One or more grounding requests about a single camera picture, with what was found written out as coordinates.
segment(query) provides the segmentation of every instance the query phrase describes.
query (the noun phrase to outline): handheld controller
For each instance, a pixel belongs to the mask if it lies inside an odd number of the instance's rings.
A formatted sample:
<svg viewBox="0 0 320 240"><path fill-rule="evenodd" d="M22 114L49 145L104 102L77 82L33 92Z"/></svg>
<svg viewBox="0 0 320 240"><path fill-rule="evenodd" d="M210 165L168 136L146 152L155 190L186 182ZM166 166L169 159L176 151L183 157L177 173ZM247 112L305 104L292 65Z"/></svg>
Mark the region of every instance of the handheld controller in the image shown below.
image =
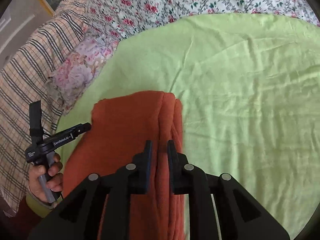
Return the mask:
<svg viewBox="0 0 320 240"><path fill-rule="evenodd" d="M41 126L41 116L41 101L30 104L29 122L32 145L25 150L25 157L27 163L33 162L34 165L45 166L46 173L39 177L39 182L44 190L48 202L52 203L61 195L61 192L54 192L46 187L47 181L52 179L48 174L48 169L54 164L54 151L57 148L75 140L80 134L89 131L91 129L91 125L89 123L78 124L43 139L44 131Z"/></svg>

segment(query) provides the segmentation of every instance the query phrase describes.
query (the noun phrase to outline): plaid blanket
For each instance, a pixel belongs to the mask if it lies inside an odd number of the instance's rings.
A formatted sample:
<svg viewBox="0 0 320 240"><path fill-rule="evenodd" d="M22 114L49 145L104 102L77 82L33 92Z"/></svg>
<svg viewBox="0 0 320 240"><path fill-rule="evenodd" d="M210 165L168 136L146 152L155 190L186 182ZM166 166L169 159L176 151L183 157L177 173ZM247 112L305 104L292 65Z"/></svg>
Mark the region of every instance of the plaid blanket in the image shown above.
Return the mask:
<svg viewBox="0 0 320 240"><path fill-rule="evenodd" d="M41 100L44 132L54 133L61 102L49 96L48 76L84 38L87 0L64 0L55 17L40 26L0 74L0 194L14 214L26 194L29 165L24 151L31 144L29 104Z"/></svg>

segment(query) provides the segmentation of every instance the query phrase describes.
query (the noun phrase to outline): floral pillow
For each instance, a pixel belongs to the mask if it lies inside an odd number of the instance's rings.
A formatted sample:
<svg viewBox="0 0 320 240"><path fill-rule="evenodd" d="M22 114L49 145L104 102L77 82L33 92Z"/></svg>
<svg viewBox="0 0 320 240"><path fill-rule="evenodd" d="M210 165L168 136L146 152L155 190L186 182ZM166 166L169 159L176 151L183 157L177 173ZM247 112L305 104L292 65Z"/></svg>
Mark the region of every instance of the floral pillow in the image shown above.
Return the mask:
<svg viewBox="0 0 320 240"><path fill-rule="evenodd" d="M48 90L52 97L62 99L63 114L73 108L112 57L118 43L106 44L104 40L104 37L85 37L49 77Z"/></svg>

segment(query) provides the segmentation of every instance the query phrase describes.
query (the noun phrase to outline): hand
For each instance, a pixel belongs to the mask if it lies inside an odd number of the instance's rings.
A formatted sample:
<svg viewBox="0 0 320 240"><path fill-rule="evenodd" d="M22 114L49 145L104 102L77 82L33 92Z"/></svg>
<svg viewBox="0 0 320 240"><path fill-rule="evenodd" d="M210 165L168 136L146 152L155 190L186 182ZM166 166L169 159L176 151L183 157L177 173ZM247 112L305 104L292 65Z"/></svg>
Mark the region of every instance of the hand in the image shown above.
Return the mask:
<svg viewBox="0 0 320 240"><path fill-rule="evenodd" d="M61 171L63 165L60 162L59 154L55 153L53 159L55 163L48 170L48 174L53 178L47 182L47 188L51 189L52 191L59 192L63 189L63 174L58 172ZM38 180L38 177L43 174L45 174L45 167L43 165L31 167L29 170L29 187L33 195L35 195L42 202L47 203L48 200Z"/></svg>

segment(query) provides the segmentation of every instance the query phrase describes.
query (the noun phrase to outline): folded towel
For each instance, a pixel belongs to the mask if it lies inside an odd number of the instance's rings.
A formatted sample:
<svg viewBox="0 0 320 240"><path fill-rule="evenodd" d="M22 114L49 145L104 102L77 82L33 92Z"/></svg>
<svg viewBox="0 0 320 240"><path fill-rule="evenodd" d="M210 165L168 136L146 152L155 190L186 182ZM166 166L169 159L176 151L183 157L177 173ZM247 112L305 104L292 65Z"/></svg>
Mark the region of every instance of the folded towel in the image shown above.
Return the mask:
<svg viewBox="0 0 320 240"><path fill-rule="evenodd" d="M183 195L170 193L167 159L169 139L182 152L181 109L173 94L155 91L99 101L92 111L92 129L66 164L63 195L91 173L116 172L152 140L149 191L131 196L130 239L183 239Z"/></svg>

